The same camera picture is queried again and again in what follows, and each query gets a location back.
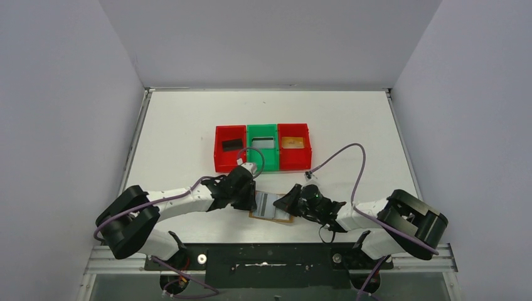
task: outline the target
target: green plastic container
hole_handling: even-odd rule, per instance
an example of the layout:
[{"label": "green plastic container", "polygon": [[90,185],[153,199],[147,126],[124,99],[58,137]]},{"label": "green plastic container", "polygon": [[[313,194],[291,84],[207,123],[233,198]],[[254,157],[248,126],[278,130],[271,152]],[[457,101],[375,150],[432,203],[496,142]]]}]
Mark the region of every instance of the green plastic container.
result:
[{"label": "green plastic container", "polygon": [[[277,135],[277,124],[248,125],[247,146],[256,146],[262,151],[266,161],[264,171],[279,170],[279,136]],[[257,170],[260,170],[262,167],[260,154],[252,149],[247,150],[247,162],[256,163]]]}]

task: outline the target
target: wall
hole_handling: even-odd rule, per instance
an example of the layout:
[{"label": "wall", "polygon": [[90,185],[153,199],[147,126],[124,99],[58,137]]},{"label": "wall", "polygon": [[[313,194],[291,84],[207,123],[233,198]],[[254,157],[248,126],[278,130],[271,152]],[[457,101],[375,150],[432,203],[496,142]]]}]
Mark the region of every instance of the wall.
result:
[{"label": "wall", "polygon": [[147,87],[390,88],[441,0],[100,0]]},{"label": "wall", "polygon": [[0,292],[73,300],[142,85],[96,0],[0,4]]},{"label": "wall", "polygon": [[392,90],[469,300],[532,300],[532,2],[444,0]]}]

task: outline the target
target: black metal plate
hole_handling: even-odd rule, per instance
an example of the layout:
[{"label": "black metal plate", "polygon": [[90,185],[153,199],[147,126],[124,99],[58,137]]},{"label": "black metal plate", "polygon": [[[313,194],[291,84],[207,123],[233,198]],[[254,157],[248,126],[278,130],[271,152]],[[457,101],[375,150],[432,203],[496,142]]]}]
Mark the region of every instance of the black metal plate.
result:
[{"label": "black metal plate", "polygon": [[[335,268],[332,253],[352,249],[353,243],[188,244],[188,270],[206,270],[205,280],[217,288],[290,288],[329,286],[350,288],[345,268]],[[200,265],[197,257],[207,256]],[[375,260],[363,266],[374,267]],[[167,270],[146,260],[146,270]]]}]

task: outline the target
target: metal frame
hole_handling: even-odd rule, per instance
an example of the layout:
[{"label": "metal frame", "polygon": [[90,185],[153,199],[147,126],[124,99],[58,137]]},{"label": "metal frame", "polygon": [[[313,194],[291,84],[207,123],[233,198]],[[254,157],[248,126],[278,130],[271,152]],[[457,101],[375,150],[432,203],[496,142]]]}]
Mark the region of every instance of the metal frame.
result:
[{"label": "metal frame", "polygon": [[[268,87],[268,88],[189,88],[189,87],[176,87],[176,88],[146,88],[144,93],[144,98],[142,100],[141,111],[139,112],[139,118],[137,119],[137,125],[135,132],[133,134],[132,142],[129,148],[129,153],[127,155],[127,160],[124,167],[124,176],[120,182],[119,192],[125,189],[127,180],[129,178],[129,172],[131,170],[131,165],[134,160],[135,152],[137,145],[139,143],[139,138],[142,132],[142,126],[144,125],[144,120],[146,118],[147,109],[149,102],[151,100],[152,93],[155,91],[356,91],[349,87],[344,86],[316,86],[316,87],[297,87],[297,85],[279,85],[278,87]],[[393,102],[390,95],[390,89],[384,89],[386,96],[388,98],[388,103],[390,105],[391,114],[393,120],[395,121],[395,127],[399,134],[401,140],[401,145],[403,146],[403,151],[405,152],[405,157],[407,158],[408,168],[412,176],[414,187],[419,199],[423,199],[421,195],[421,190],[418,185],[418,181],[415,175],[415,171],[412,166],[412,161],[410,160],[410,155],[408,149],[405,145],[403,135],[401,133],[401,128],[399,122],[395,115],[393,108]],[[440,255],[434,256],[430,261],[423,261],[416,259],[409,255],[408,253],[396,254],[393,256],[394,268],[392,270],[383,270],[381,273],[442,273],[445,280],[445,286],[447,287],[449,297],[451,301],[461,301],[463,299],[462,292],[460,290],[456,272],[458,272],[456,262],[454,260],[454,255],[451,249],[450,244],[440,244],[438,245],[438,251]],[[160,274],[160,275],[171,275],[174,274],[170,271],[146,271],[144,270],[144,263],[146,256],[140,253],[137,253],[129,258],[123,260],[116,260],[107,246],[95,246],[92,249],[90,258],[83,275],[82,282],[80,284],[80,291],[77,297],[77,301],[89,301],[96,279],[98,274]],[[353,273],[367,273],[368,271],[351,271]],[[187,273],[192,275],[202,275],[205,274],[205,271],[187,271]]]}]

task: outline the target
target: yellow object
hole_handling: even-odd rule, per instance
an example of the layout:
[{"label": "yellow object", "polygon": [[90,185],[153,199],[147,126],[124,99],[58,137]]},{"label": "yellow object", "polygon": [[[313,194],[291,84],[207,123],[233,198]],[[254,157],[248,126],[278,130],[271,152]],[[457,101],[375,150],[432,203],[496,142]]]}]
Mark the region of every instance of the yellow object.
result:
[{"label": "yellow object", "polygon": [[283,149],[302,149],[305,147],[303,137],[282,137],[281,147]]}]

